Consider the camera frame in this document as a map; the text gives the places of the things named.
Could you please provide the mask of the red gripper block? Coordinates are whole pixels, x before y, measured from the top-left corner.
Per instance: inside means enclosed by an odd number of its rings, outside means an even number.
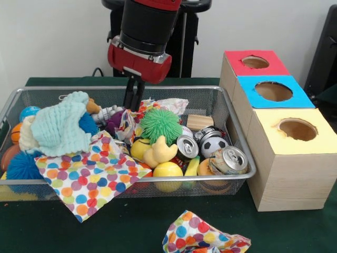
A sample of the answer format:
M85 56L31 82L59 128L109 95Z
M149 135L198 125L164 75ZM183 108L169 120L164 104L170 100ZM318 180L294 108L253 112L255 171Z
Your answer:
M122 45L119 37L114 37L111 40L107 57L111 67L131 76L128 78L123 106L130 109L133 100L133 112L137 112L140 108L145 82L161 83L166 78L172 64L171 55L163 53L154 56L132 51ZM133 91L135 84L133 76L141 78L136 81L137 91L135 94Z

